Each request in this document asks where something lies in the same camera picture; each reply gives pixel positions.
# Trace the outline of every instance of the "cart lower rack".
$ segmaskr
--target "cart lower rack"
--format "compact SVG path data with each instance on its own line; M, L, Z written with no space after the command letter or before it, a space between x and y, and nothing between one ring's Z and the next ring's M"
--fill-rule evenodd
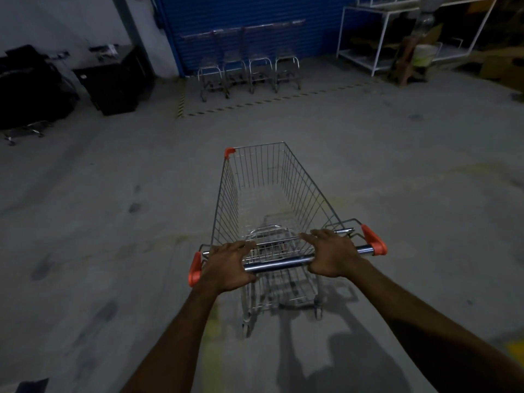
M350 224L359 226L363 235ZM306 265L313 247L297 237L301 231L327 228L338 234L359 236L367 244L360 254L385 255L387 247L357 219L342 221L284 142L227 148L216 204L211 245L237 240L257 243L243 260L246 271L258 275L255 283L241 288L243 332L253 327L253 315L264 310L311 306L322 318L319 276ZM189 285L200 278L209 251L195 253Z

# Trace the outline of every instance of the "plastic bucket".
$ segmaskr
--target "plastic bucket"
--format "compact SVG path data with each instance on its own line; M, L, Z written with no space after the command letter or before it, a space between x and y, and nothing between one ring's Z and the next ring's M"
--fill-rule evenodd
M411 64L415 67L428 67L435 58L439 47L436 45L419 44L413 51Z

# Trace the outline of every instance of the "concrete floor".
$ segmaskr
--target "concrete floor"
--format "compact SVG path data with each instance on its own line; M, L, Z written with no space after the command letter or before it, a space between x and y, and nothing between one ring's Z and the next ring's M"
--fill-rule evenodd
M489 342L521 337L524 108L510 90L439 72L177 119L177 88L113 117L82 102L45 138L0 147L0 386L118 391L189 292L224 148L274 141L340 217L382 236L385 274ZM194 391L433 391L356 288L324 284L322 321L266 313L247 340L239 294L221 296Z

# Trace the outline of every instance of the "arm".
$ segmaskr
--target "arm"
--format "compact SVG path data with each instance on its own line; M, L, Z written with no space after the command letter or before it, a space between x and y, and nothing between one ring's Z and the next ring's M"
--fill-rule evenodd
M209 260L186 303L138 366L121 393L189 392L200 340L216 297L256 280L242 267L253 242L227 243L211 249Z
M312 273L351 280L384 318L404 350L439 392L524 392L524 371L360 257L349 237L313 230Z

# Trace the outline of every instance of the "caster wheel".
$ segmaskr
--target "caster wheel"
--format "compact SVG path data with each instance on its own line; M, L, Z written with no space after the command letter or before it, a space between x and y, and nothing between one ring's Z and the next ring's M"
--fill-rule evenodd
M322 320L322 308L315 308L315 318L317 320Z
M242 336L244 338L249 338L251 336L251 327L249 324L242 324Z

